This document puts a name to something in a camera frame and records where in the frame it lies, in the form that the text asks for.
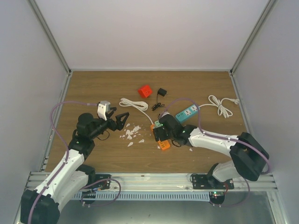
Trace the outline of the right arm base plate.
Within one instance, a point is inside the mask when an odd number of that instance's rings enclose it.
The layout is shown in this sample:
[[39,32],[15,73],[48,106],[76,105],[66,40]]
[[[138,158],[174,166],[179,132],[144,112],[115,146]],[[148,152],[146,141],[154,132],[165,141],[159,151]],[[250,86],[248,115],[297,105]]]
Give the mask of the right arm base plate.
[[234,189],[234,182],[232,179],[226,180],[225,182],[219,182],[217,180],[209,181],[206,174],[190,175],[190,182],[192,183],[193,189]]

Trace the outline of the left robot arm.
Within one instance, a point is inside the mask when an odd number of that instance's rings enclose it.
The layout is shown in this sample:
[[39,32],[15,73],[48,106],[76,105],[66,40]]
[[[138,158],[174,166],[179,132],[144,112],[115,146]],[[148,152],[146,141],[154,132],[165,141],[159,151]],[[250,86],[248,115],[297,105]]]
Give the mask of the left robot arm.
[[21,197],[20,222],[23,224],[56,224],[65,205],[82,188],[98,183],[95,169],[84,164],[95,147],[94,139],[107,130],[122,130],[129,112],[112,119],[116,107],[103,101],[98,104],[98,116],[79,116],[72,140],[61,161],[34,190],[25,190]]

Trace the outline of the red cube adapter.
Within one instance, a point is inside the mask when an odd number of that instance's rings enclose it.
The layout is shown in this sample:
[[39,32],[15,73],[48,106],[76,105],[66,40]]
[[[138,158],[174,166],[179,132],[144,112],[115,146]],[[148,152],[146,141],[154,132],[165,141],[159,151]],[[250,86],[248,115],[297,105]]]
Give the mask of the red cube adapter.
[[149,85],[144,85],[138,89],[138,94],[141,98],[148,98],[153,93]]

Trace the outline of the green USB charger plug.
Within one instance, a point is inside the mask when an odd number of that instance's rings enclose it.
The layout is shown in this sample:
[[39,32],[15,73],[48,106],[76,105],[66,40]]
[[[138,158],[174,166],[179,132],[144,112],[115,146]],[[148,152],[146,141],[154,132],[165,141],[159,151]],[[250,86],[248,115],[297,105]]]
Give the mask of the green USB charger plug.
[[159,121],[155,121],[154,122],[155,128],[161,127],[162,125],[159,123]]

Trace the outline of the orange power strip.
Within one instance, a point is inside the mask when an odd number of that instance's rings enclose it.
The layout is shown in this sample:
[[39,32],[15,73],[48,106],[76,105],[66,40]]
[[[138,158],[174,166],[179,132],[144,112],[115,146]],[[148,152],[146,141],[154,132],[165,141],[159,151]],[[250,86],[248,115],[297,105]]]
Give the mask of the orange power strip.
[[[154,128],[155,128],[155,125],[152,124],[152,125],[150,126],[150,129],[151,129],[152,132],[154,132],[154,131],[153,131]],[[158,143],[158,149],[166,150],[166,149],[170,148],[170,143],[169,143],[168,140],[158,141],[157,143]]]

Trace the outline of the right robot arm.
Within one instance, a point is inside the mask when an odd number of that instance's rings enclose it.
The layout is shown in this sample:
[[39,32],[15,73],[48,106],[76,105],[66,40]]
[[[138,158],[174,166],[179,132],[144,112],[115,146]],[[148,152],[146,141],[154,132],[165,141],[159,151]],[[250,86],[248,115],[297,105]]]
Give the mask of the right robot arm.
[[224,182],[242,177],[255,182],[264,175],[269,154],[249,133],[223,135],[209,132],[194,125],[182,125],[166,113],[152,128],[156,141],[171,140],[177,147],[201,147],[223,155],[231,160],[214,164],[203,178],[212,189],[219,189]]

